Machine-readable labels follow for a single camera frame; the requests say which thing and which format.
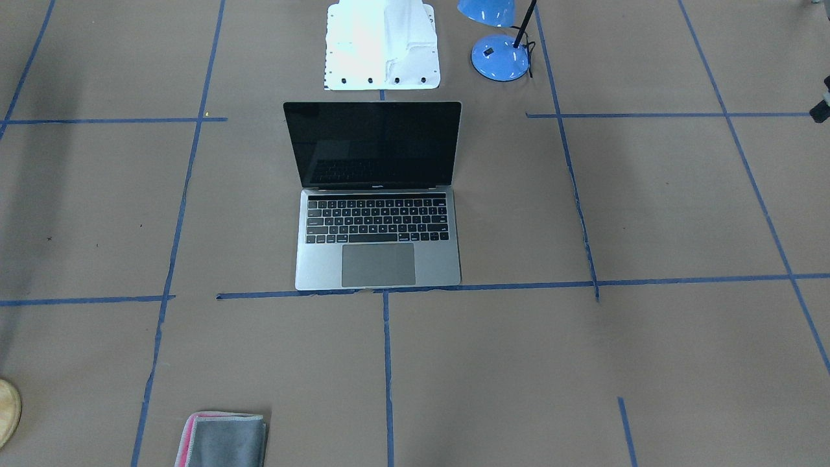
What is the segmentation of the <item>silver grey laptop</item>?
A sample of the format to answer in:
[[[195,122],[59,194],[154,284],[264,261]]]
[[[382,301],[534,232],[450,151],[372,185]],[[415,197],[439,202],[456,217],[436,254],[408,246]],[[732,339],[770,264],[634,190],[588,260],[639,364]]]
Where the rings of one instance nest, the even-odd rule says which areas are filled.
[[[460,283],[458,101],[289,101],[300,291]]]

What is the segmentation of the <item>blue desk lamp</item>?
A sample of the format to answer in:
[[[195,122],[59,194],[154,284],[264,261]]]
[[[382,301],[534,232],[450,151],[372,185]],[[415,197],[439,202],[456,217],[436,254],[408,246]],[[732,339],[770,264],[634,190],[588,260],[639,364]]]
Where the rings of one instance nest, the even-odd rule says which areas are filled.
[[[469,61],[481,76],[493,82],[513,82],[531,75],[530,42],[523,42],[537,2],[531,1],[515,36],[491,34],[475,42]],[[516,17],[515,1],[458,1],[465,17],[490,27],[509,29]]]

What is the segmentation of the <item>grey pink folded cloth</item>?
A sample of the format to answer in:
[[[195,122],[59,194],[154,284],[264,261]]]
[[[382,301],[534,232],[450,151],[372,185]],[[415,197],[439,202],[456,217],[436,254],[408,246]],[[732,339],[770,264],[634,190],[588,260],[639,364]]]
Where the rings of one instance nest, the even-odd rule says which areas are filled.
[[[267,423],[261,414],[199,411],[190,414],[175,466],[262,466]]]

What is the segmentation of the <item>wooden mug tree stand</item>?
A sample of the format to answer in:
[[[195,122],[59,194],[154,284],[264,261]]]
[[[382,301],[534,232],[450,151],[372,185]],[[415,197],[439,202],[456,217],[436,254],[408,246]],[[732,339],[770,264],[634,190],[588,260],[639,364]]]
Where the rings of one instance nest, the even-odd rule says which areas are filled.
[[[1,379],[1,449],[11,440],[23,413],[20,393],[7,379]]]

